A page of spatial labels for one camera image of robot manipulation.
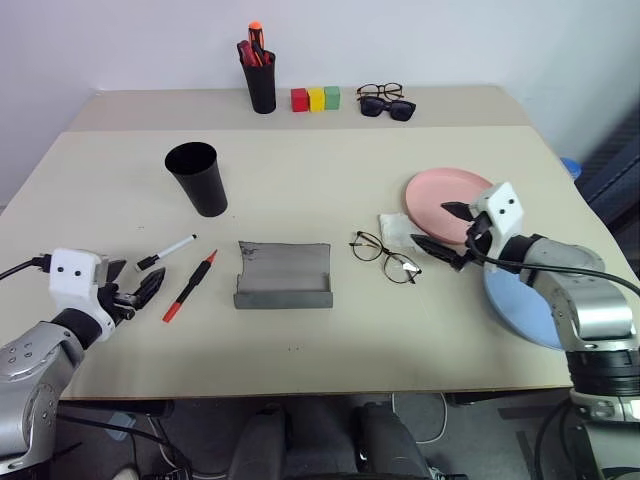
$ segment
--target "black cable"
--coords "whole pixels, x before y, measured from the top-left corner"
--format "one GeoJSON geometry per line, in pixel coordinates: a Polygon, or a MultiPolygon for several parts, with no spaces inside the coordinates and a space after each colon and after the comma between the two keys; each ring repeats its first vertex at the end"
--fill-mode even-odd
{"type": "Polygon", "coordinates": [[[189,459],[175,445],[173,445],[171,442],[163,438],[156,437],[155,435],[151,435],[150,433],[143,432],[142,430],[136,430],[135,428],[120,427],[118,425],[111,425],[110,423],[96,422],[94,420],[72,417],[69,415],[61,414],[61,413],[58,413],[56,417],[59,420],[63,420],[65,422],[77,423],[79,425],[85,425],[88,427],[104,428],[105,430],[115,430],[117,432],[125,432],[125,433],[128,433],[129,435],[137,435],[138,437],[146,438],[147,440],[150,440],[152,442],[156,442],[161,445],[164,445],[165,447],[169,447],[177,458],[182,459],[182,462],[184,463],[182,467],[187,470],[188,479],[189,480],[193,479],[191,474],[191,463],[189,462],[189,459]]]}
{"type": "Polygon", "coordinates": [[[564,452],[564,456],[567,457],[567,460],[573,462],[571,455],[569,454],[569,447],[567,446],[567,417],[569,416],[570,408],[567,408],[560,415],[560,420],[558,420],[558,433],[560,434],[560,443],[562,444],[562,451],[564,452]]]}
{"type": "Polygon", "coordinates": [[[129,435],[129,438],[131,438],[131,450],[133,453],[133,465],[136,468],[136,473],[140,473],[140,466],[138,465],[138,447],[136,445],[136,436],[135,435],[129,435]]]}
{"type": "Polygon", "coordinates": [[[6,272],[0,273],[0,280],[4,280],[5,278],[13,275],[14,273],[18,273],[20,270],[24,270],[25,268],[29,268],[33,265],[33,259],[27,260],[26,262],[21,263],[20,265],[16,265],[13,268],[10,268],[6,272]]]}
{"type": "Polygon", "coordinates": [[[78,448],[79,446],[82,445],[82,442],[76,442],[73,445],[67,447],[67,448],[63,448],[62,450],[60,450],[59,452],[55,452],[53,454],[53,456],[51,457],[51,461],[55,462],[57,460],[60,460],[62,457],[64,457],[65,455],[73,452],[76,448],[78,448]]]}
{"type": "MultiPolygon", "coordinates": [[[[164,437],[164,439],[165,439],[167,442],[169,442],[169,435],[167,435],[167,431],[164,429],[164,426],[162,425],[162,422],[160,421],[160,419],[159,419],[159,418],[156,418],[156,419],[155,419],[155,421],[156,421],[156,422],[155,422],[155,423],[156,423],[156,425],[158,426],[158,429],[160,430],[160,433],[162,434],[162,436],[164,437]]],[[[175,457],[173,456],[173,452],[171,452],[171,457],[172,457],[172,458],[171,458],[171,461],[172,461],[173,463],[176,463],[176,459],[175,459],[175,457]]]]}
{"type": "Polygon", "coordinates": [[[478,258],[478,260],[482,260],[483,262],[492,263],[500,267],[514,267],[526,270],[541,270],[545,272],[572,273],[574,275],[586,275],[589,277],[604,278],[605,280],[609,280],[610,282],[614,282],[622,285],[623,287],[627,287],[629,290],[640,297],[639,287],[635,286],[633,283],[625,280],[624,278],[611,275],[610,273],[599,272],[597,270],[589,270],[586,268],[561,267],[558,265],[537,265],[533,263],[511,262],[508,260],[498,260],[497,258],[491,258],[478,250],[474,234],[469,234],[467,236],[467,245],[469,246],[469,250],[471,250],[471,253],[473,253],[478,258]]]}
{"type": "MultiPolygon", "coordinates": [[[[164,437],[164,439],[167,442],[171,443],[171,441],[169,440],[169,436],[167,435],[167,431],[164,429],[164,426],[162,425],[162,422],[160,421],[159,418],[156,418],[155,421],[154,421],[154,418],[149,416],[149,422],[151,423],[152,427],[155,426],[155,428],[157,428],[160,431],[161,435],[164,437]]],[[[174,456],[174,458],[170,458],[170,460],[174,464],[176,463],[175,456],[174,456]]],[[[225,470],[218,471],[218,472],[200,472],[200,471],[196,470],[195,468],[192,470],[192,473],[193,473],[193,477],[195,479],[208,478],[208,477],[211,477],[211,478],[224,478],[227,475],[227,472],[225,470]]]]}
{"type": "Polygon", "coordinates": [[[542,472],[542,440],[544,439],[544,434],[555,416],[563,408],[568,409],[569,407],[571,407],[571,399],[566,398],[549,412],[549,414],[542,421],[542,425],[540,425],[540,429],[538,430],[538,434],[536,435],[536,446],[533,453],[533,476],[535,480],[544,480],[544,473],[542,472]]]}

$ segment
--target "black cup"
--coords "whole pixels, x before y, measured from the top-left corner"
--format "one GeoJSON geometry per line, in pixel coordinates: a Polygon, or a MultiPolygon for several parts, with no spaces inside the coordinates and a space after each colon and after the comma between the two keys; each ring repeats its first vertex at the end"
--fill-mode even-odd
{"type": "Polygon", "coordinates": [[[262,67],[242,65],[249,95],[251,95],[251,105],[257,113],[271,113],[276,109],[276,56],[272,52],[264,53],[269,55],[271,60],[269,65],[262,67]]]}
{"type": "Polygon", "coordinates": [[[227,209],[218,154],[202,142],[184,143],[171,150],[164,160],[167,167],[203,217],[217,217],[227,209]]]}

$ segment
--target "wooden block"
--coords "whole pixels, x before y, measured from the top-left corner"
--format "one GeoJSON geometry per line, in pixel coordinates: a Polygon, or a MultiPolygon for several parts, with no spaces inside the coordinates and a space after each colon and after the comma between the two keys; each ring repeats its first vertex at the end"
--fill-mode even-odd
{"type": "Polygon", "coordinates": [[[309,95],[304,88],[291,89],[291,110],[306,112],[309,110],[309,95]]]}
{"type": "Polygon", "coordinates": [[[309,94],[309,110],[312,112],[324,111],[324,88],[307,88],[309,94]]]}
{"type": "Polygon", "coordinates": [[[338,110],[340,108],[340,88],[324,87],[324,108],[338,110]]]}

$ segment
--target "yellow block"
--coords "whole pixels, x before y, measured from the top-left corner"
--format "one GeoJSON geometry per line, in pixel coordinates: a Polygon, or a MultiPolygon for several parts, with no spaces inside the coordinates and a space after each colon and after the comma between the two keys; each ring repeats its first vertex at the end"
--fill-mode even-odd
{"type": "Polygon", "coordinates": [[[312,112],[324,111],[324,88],[307,88],[309,94],[309,110],[312,112]]]}

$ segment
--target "red marker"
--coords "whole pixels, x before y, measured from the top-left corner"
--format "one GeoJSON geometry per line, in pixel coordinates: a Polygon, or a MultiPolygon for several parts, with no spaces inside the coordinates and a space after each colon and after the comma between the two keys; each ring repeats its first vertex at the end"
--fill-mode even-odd
{"type": "Polygon", "coordinates": [[[189,279],[189,283],[187,284],[187,286],[184,287],[184,290],[182,290],[180,295],[178,295],[178,298],[176,299],[174,304],[171,305],[171,308],[167,311],[167,313],[164,314],[164,317],[162,317],[163,322],[169,323],[171,319],[175,316],[175,314],[178,313],[178,310],[180,310],[180,307],[182,306],[184,301],[187,299],[191,291],[194,288],[196,288],[196,286],[202,281],[204,276],[207,274],[207,272],[211,268],[211,264],[213,263],[213,260],[216,258],[216,253],[218,253],[218,250],[213,252],[205,260],[203,260],[200,263],[200,265],[198,265],[198,268],[196,268],[196,271],[193,272],[193,275],[191,275],[191,278],[189,279]]]}
{"type": "Polygon", "coordinates": [[[243,40],[237,45],[238,54],[240,54],[240,63],[246,65],[248,67],[257,67],[258,60],[256,59],[253,50],[251,49],[251,45],[248,41],[243,40]]]}

